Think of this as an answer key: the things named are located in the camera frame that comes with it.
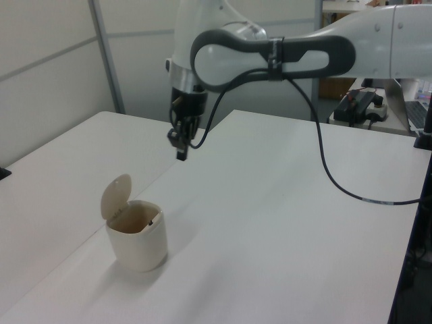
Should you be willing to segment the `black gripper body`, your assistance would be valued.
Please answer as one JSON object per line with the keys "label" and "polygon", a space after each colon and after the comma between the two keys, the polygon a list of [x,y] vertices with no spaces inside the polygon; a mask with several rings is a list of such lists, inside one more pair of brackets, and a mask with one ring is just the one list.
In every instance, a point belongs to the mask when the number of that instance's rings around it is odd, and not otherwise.
{"label": "black gripper body", "polygon": [[207,92],[184,92],[171,89],[171,105],[169,116],[173,122],[193,117],[200,119],[205,112]]}

